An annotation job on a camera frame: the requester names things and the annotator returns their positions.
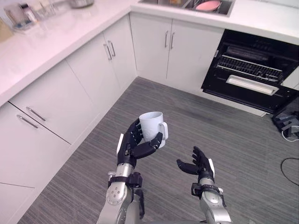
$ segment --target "cabinet door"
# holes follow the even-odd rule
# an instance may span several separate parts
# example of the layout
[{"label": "cabinet door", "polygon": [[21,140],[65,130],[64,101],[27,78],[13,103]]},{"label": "cabinet door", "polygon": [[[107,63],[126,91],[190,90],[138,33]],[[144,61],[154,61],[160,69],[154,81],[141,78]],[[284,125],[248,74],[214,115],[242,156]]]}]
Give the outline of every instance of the cabinet door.
[{"label": "cabinet door", "polygon": [[66,58],[83,85],[97,111],[105,114],[119,97],[119,85],[114,75],[103,34],[97,35]]},{"label": "cabinet door", "polygon": [[37,187],[65,163],[70,145],[10,103],[0,107],[0,124],[1,183]]},{"label": "cabinet door", "polygon": [[136,78],[136,65],[129,16],[126,15],[104,31],[112,56],[112,65],[121,90]]},{"label": "cabinet door", "polygon": [[34,188],[0,183],[0,223],[8,223],[33,191]]},{"label": "cabinet door", "polygon": [[130,13],[137,75],[165,83],[171,39],[171,20]]},{"label": "cabinet door", "polygon": [[198,95],[223,31],[173,20],[167,84]]},{"label": "cabinet door", "polygon": [[69,143],[73,143],[95,117],[91,100],[65,60],[10,102]]}]

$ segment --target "black cable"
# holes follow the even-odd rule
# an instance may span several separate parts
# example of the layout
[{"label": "black cable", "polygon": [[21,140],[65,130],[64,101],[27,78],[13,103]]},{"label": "black cable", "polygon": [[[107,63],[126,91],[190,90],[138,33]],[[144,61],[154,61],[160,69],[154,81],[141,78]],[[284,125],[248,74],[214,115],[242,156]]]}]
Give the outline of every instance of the black cable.
[{"label": "black cable", "polygon": [[289,157],[289,158],[285,158],[284,160],[281,161],[280,163],[280,170],[282,172],[282,174],[285,176],[286,179],[288,179],[288,181],[292,182],[293,184],[296,184],[297,186],[299,186],[299,184],[295,183],[294,181],[291,181],[284,173],[284,171],[282,170],[282,164],[284,163],[284,161],[286,160],[299,160],[299,158],[292,158],[292,157]]}]

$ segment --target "mug handle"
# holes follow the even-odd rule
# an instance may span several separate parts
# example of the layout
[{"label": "mug handle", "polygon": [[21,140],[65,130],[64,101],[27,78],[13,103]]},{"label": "mug handle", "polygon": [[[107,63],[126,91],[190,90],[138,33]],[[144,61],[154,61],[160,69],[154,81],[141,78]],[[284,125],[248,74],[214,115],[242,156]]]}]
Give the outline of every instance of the mug handle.
[{"label": "mug handle", "polygon": [[168,139],[168,126],[167,126],[167,123],[166,122],[162,122],[159,124],[160,126],[163,126],[164,128],[164,133],[163,133],[163,140],[166,140]]}]

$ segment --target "sink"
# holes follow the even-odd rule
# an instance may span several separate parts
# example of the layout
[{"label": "sink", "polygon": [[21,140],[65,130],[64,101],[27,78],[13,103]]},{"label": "sink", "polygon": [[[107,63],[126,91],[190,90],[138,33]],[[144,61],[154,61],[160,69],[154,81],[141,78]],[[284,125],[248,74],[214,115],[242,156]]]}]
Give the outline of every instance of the sink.
[{"label": "sink", "polygon": [[182,8],[189,1],[190,0],[141,0],[139,1],[139,3],[149,3],[149,4],[156,4],[162,6]]},{"label": "sink", "polygon": [[209,14],[219,14],[230,16],[230,13],[233,9],[233,5],[235,0],[222,0],[218,9],[212,12],[207,11],[198,11],[196,10],[196,6],[200,3],[203,3],[207,0],[141,0],[139,3],[149,3],[161,6],[168,6],[168,7],[177,7],[185,10],[192,10],[197,12],[204,12]]}]

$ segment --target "dishwasher door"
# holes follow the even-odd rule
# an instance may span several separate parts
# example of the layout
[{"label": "dishwasher door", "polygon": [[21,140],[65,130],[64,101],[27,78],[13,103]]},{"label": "dishwasher door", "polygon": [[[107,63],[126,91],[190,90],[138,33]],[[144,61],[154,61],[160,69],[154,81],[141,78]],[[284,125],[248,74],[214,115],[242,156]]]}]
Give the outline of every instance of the dishwasher door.
[{"label": "dishwasher door", "polygon": [[299,91],[278,84],[250,80],[242,74],[210,68],[201,87],[203,92],[271,114],[283,110]]}]

